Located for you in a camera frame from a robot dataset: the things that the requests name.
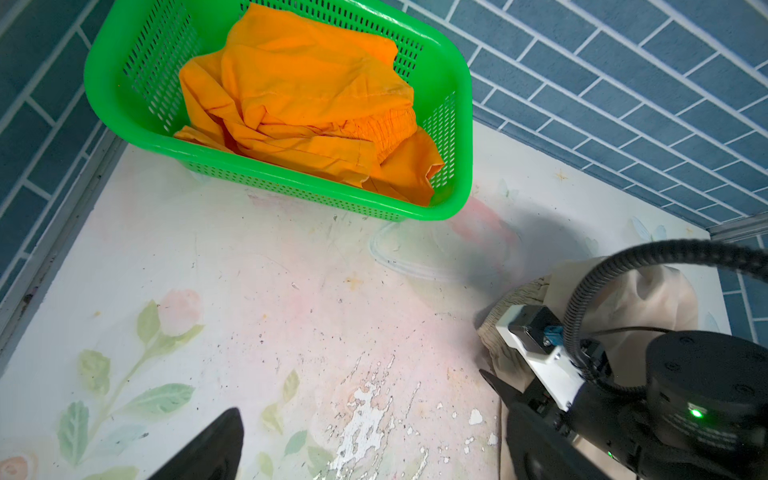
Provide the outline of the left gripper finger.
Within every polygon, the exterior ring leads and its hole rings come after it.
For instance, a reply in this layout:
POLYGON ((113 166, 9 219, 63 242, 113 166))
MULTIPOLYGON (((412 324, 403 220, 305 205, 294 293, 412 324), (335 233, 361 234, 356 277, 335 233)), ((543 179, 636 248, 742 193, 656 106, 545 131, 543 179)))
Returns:
POLYGON ((225 410, 150 480, 235 480, 242 456, 244 425, 240 410, 225 410))

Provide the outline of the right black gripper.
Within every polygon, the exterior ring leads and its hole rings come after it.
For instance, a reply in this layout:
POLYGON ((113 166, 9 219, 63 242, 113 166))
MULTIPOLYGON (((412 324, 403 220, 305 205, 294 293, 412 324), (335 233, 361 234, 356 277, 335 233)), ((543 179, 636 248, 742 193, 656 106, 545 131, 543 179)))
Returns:
POLYGON ((648 477, 648 449, 634 409, 645 391, 617 393, 584 384, 575 403, 561 410, 540 383, 520 391, 480 369, 508 409, 505 442, 517 479, 607 479, 609 475, 576 447, 578 440, 604 452, 638 479, 648 477))

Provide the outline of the beige drawstring shorts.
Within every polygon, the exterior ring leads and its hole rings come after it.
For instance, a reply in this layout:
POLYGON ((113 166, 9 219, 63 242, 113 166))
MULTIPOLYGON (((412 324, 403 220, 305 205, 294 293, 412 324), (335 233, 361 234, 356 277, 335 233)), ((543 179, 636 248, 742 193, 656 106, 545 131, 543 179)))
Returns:
MULTIPOLYGON (((577 285, 599 262, 563 263, 550 274, 512 289, 492 307, 477 334, 496 377, 520 391, 536 378, 498 333, 496 323, 502 314, 512 305, 544 305, 563 319, 577 285)), ((603 287, 588 304, 581 332, 603 334, 615 383, 630 387, 645 385, 646 348, 659 330, 697 327, 698 300, 688 279, 675 268, 651 266, 622 274, 603 287)))

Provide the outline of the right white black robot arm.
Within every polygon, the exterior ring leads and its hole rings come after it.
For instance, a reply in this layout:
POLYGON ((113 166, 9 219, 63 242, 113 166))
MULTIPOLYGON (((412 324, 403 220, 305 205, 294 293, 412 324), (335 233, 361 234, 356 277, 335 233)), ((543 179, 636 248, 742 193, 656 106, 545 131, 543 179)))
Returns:
POLYGON ((639 479, 763 479, 767 352, 720 333, 678 331, 646 349, 637 394, 607 391, 571 360, 532 362, 518 390, 491 373, 507 407, 505 441, 519 479, 600 479, 583 439, 639 479))

